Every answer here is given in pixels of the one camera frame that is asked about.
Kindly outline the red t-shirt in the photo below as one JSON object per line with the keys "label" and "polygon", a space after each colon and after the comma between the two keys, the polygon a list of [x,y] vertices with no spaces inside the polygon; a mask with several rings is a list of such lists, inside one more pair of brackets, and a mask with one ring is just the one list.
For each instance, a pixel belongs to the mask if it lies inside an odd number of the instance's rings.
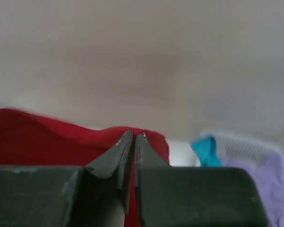
{"label": "red t-shirt", "polygon": [[135,193],[135,141],[144,133],[169,163],[165,137],[155,131],[112,127],[91,130],[15,109],[0,109],[0,166],[85,166],[112,148],[126,131],[134,136],[129,211],[123,227],[141,227]]}

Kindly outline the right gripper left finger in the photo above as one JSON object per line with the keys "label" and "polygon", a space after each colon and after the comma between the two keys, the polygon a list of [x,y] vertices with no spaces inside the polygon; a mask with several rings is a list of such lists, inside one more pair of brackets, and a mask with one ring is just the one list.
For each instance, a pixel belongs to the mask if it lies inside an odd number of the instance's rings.
{"label": "right gripper left finger", "polygon": [[122,227],[134,136],[85,166],[0,166],[0,227]]}

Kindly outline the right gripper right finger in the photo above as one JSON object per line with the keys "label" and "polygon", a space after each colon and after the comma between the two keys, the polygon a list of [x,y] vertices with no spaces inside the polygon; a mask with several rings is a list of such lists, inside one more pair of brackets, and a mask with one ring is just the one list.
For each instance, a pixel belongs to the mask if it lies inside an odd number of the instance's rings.
{"label": "right gripper right finger", "polygon": [[142,227],[267,227],[257,187],[243,169],[172,167],[140,133],[135,193]]}

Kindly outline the teal t-shirt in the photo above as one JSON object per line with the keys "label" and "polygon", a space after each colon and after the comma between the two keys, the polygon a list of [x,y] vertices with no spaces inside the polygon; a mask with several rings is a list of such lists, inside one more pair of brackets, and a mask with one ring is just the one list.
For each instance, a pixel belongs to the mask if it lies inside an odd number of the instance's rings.
{"label": "teal t-shirt", "polygon": [[216,155],[216,140],[213,136],[199,137],[190,143],[201,167],[222,167],[223,164]]}

